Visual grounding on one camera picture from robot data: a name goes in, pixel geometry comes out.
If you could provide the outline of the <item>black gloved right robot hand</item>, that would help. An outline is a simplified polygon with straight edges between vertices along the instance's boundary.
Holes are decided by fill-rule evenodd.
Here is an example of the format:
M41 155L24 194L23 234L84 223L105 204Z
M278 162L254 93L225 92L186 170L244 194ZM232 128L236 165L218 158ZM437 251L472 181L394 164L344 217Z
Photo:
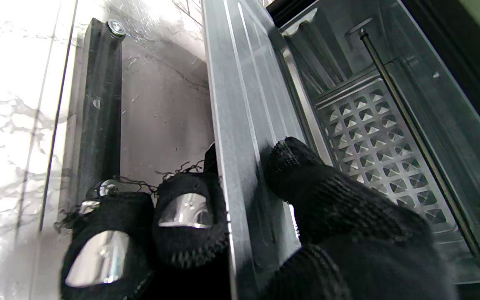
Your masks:
M72 230L62 300L230 300L230 233L215 145L199 165L150 192L88 198ZM417 213L326 165L293 137L265 160L264 179L292 205L301 246L254 300L455 300L456 288Z

